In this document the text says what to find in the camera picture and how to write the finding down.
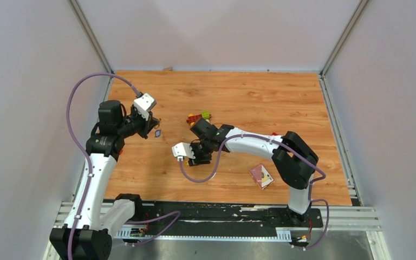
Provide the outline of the silver key with blue tag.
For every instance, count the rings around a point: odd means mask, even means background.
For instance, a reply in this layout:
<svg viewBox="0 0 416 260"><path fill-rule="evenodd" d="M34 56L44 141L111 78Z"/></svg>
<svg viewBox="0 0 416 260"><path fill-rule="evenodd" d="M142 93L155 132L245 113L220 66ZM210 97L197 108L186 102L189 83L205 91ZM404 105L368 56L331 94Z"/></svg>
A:
<svg viewBox="0 0 416 260"><path fill-rule="evenodd" d="M161 137L161 135L162 135L162 131L161 131L161 129L157 129L157 130L154 132L154 137L155 137L155 138L159 138L159 137Z"/></svg>

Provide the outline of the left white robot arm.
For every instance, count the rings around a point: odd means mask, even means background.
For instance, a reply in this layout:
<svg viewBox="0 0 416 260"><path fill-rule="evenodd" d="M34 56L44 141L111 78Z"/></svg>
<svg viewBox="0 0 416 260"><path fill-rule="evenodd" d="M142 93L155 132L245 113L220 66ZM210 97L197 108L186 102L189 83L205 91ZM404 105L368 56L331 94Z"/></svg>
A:
<svg viewBox="0 0 416 260"><path fill-rule="evenodd" d="M125 145L125 139L138 134L146 139L160 124L152 108L156 101L143 96L134 100L130 114L118 100L99 105L99 120L81 151L86 156L74 204L62 227L52 229L49 240L62 259L108 259L112 239L125 222L141 222L142 200L137 194L119 194L113 206L101 215L110 176Z"/></svg>

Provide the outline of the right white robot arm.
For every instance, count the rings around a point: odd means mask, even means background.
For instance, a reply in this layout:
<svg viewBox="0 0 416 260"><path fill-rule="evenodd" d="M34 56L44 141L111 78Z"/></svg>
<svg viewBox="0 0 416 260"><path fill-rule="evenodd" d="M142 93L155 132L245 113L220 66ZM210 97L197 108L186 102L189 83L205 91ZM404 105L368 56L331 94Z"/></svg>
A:
<svg viewBox="0 0 416 260"><path fill-rule="evenodd" d="M240 152L268 159L289 187L286 208L289 222L301 226L308 221L319 158L297 133L262 135L232 125L218 128L205 119L199 119L190 130L197 139L174 146L173 154L178 160L187 157L190 166L209 164L213 152Z"/></svg>

